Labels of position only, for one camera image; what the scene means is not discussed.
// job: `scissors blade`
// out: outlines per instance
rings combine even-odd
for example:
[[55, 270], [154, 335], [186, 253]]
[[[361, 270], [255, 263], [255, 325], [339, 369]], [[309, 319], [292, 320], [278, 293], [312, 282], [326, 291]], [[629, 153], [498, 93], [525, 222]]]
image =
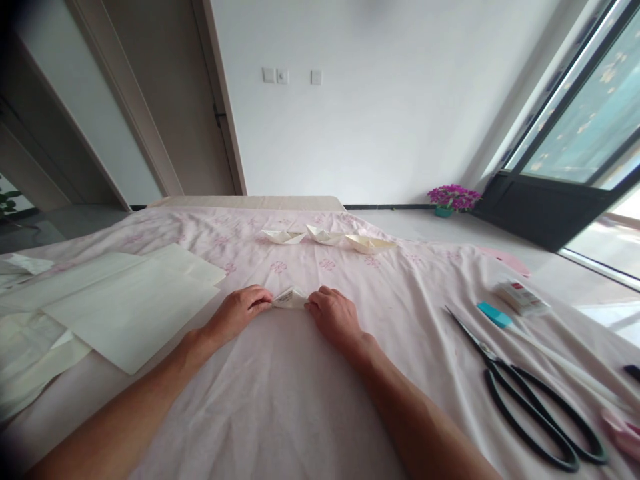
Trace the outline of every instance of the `scissors blade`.
[[462, 321], [456, 316], [454, 312], [451, 311], [451, 309], [448, 306], [445, 305], [445, 308], [449, 311], [449, 313], [451, 314], [453, 319], [458, 323], [458, 325], [460, 325], [460, 328], [464, 330], [464, 332], [467, 334], [470, 340], [475, 344], [476, 348], [478, 349], [478, 351], [482, 356], [488, 358], [491, 361], [498, 360], [498, 356], [491, 351], [491, 349], [486, 343], [478, 340], [478, 338], [476, 338], [476, 336], [471, 333], [471, 331], [467, 328], [467, 326], [464, 323], [462, 323]]

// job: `black scissors handle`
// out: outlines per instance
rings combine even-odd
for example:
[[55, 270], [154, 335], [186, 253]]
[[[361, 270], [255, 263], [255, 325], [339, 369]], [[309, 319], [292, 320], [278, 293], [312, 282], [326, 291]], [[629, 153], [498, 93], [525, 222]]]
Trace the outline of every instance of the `black scissors handle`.
[[[500, 367], [504, 370], [515, 382], [518, 384], [520, 389], [525, 393], [527, 398], [524, 398], [520, 393], [515, 390], [509, 382], [502, 376], [497, 367]], [[538, 423], [544, 430], [547, 432], [551, 440], [560, 448], [563, 453], [563, 458], [558, 458], [538, 445], [535, 440], [533, 440], [529, 434], [518, 424], [518, 422], [513, 418], [511, 412], [509, 412], [506, 407], [504, 401], [500, 397], [500, 394], [496, 388], [495, 380], [498, 380], [500, 385], [507, 391], [507, 393], [514, 398], [520, 404], [520, 406]], [[549, 412], [544, 408], [540, 400], [534, 394], [534, 392], [529, 388], [529, 386], [525, 383], [524, 379], [530, 381], [534, 385], [536, 385], [540, 390], [542, 390], [546, 395], [548, 395], [568, 416], [575, 422], [576, 426], [580, 429], [580, 431], [584, 434], [589, 442], [589, 448], [594, 451], [594, 453], [587, 452], [580, 448], [580, 446], [576, 445], [573, 440], [571, 440], [568, 435], [558, 426]], [[485, 371], [485, 380], [487, 382], [487, 386], [489, 388], [489, 392], [498, 406], [498, 409], [509, 422], [511, 427], [516, 431], [516, 433], [536, 452], [541, 458], [548, 461], [552, 465], [567, 471], [567, 472], [576, 472], [580, 466], [578, 461], [578, 456], [583, 458], [586, 461], [604, 465], [607, 462], [607, 454], [598, 440], [598, 437], [588, 424], [583, 420], [582, 417], [562, 398], [558, 395], [552, 388], [546, 385], [544, 382], [527, 372], [526, 370], [516, 367], [516, 366], [508, 366], [501, 359], [497, 359], [489, 364], [489, 368]]]
[[552, 424], [556, 428], [556, 430], [558, 430], [558, 432], [560, 432], [560, 434], [578, 454], [578, 457], [582, 458], [582, 460], [584, 461], [588, 461], [596, 465], [605, 465], [609, 460], [607, 453], [605, 452], [605, 448], [602, 446], [602, 443], [600, 443], [598, 436], [590, 428], [587, 422], [580, 416], [580, 414], [578, 414], [578, 412], [576, 412], [572, 408], [572, 406], [570, 406], [570, 404], [568, 404], [566, 400], [564, 400], [564, 398], [558, 395], [555, 390], [553, 390], [542, 380], [532, 375], [528, 371], [517, 367], [516, 365], [512, 365], [511, 368], [518, 373], [521, 379], [524, 378], [528, 380], [530, 383], [534, 384], [536, 387], [542, 390], [551, 400], [556, 403], [556, 405], [558, 405], [569, 416], [569, 418], [571, 418], [571, 420], [573, 420], [574, 424], [578, 427], [578, 430], [580, 430], [580, 432], [582, 432], [582, 434], [586, 438], [589, 444], [590, 451], [582, 449], [566, 434], [566, 432], [564, 432], [564, 430], [562, 430], [562, 428], [560, 428], [560, 426], [556, 423], [547, 409], [544, 408], [542, 402], [540, 402], [536, 394], [532, 392], [528, 385], [524, 384], [524, 382], [518, 382], [518, 385], [524, 385], [523, 391], [525, 392], [534, 408], [538, 410], [538, 412], [540, 412], [540, 414], [542, 414], [542, 416], [544, 416], [544, 418], [546, 418], [546, 420], [550, 424]]
[[[488, 366], [489, 368], [485, 370], [485, 380], [487, 382], [489, 392], [491, 393], [493, 401], [498, 407], [498, 410], [500, 410], [504, 418], [506, 418], [507, 422], [509, 422], [510, 426], [515, 430], [520, 438], [522, 438], [522, 440], [524, 440], [526, 444], [538, 454], [538, 456], [540, 456], [543, 460], [546, 460], [550, 464], [566, 472], [573, 473], [578, 471], [578, 468], [580, 468], [580, 461], [578, 460], [578, 456], [571, 444], [569, 444], [564, 436], [560, 434], [558, 429], [550, 424], [550, 422], [548, 422], [548, 420], [544, 418], [544, 416], [542, 416], [540, 412], [538, 412], [538, 410], [536, 410], [536, 408], [534, 408], [534, 406], [530, 404], [530, 402], [526, 398], [520, 395], [520, 393], [515, 390], [507, 380], [505, 380], [497, 367], [500, 366], [500, 368], [506, 371], [510, 377], [516, 380], [518, 386], [522, 388], [522, 385], [520, 385], [522, 379], [520, 379], [520, 376], [515, 372], [515, 370], [513, 370], [510, 366], [508, 366], [500, 359], [490, 363]], [[524, 428], [520, 426], [516, 419], [513, 418], [513, 415], [505, 405], [504, 400], [502, 400], [502, 397], [498, 392], [498, 388], [495, 384], [496, 379], [498, 380], [500, 385], [502, 385], [502, 387], [507, 391], [507, 393], [514, 400], [516, 400], [518, 404], [520, 404], [520, 406], [535, 420], [535, 422], [538, 423], [538, 425], [540, 425], [542, 428], [544, 428], [551, 440], [562, 451], [563, 458], [558, 458], [550, 454], [548, 451], [544, 450], [544, 448], [538, 445], [538, 443], [529, 436], [529, 434], [524, 430]]]

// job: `paper boat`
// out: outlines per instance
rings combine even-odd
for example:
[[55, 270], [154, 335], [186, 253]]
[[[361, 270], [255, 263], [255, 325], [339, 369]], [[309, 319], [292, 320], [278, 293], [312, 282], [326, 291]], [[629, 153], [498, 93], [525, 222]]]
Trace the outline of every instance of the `paper boat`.
[[360, 235], [345, 235], [345, 237], [349, 240], [349, 243], [353, 248], [365, 255], [375, 255], [376, 253], [384, 252], [396, 246], [394, 242], [374, 239], [371, 237], [362, 237]]
[[271, 302], [276, 308], [303, 309], [308, 302], [307, 296], [295, 287], [285, 290]]
[[307, 236], [306, 232], [289, 232], [284, 230], [262, 230], [269, 240], [280, 245], [297, 245]]
[[345, 236], [344, 233], [334, 233], [326, 230], [319, 229], [313, 225], [307, 225], [307, 231], [309, 236], [318, 243], [323, 245], [336, 245]]

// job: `potted plant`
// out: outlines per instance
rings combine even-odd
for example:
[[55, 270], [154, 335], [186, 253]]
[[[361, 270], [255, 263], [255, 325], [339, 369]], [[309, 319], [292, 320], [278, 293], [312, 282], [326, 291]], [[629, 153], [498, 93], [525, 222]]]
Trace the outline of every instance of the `potted plant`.
[[454, 211], [468, 211], [480, 200], [480, 193], [460, 185], [443, 185], [428, 193], [432, 205], [436, 205], [438, 217], [450, 217]]

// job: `teal pot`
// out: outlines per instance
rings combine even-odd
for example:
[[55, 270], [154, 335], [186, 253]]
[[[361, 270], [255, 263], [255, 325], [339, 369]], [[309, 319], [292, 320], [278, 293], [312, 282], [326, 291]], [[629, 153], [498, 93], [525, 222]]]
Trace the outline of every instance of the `teal pot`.
[[451, 216], [452, 213], [453, 213], [453, 210], [451, 210], [451, 209], [446, 209], [444, 207], [436, 207], [435, 208], [435, 216], [436, 217], [448, 218], [448, 217]]

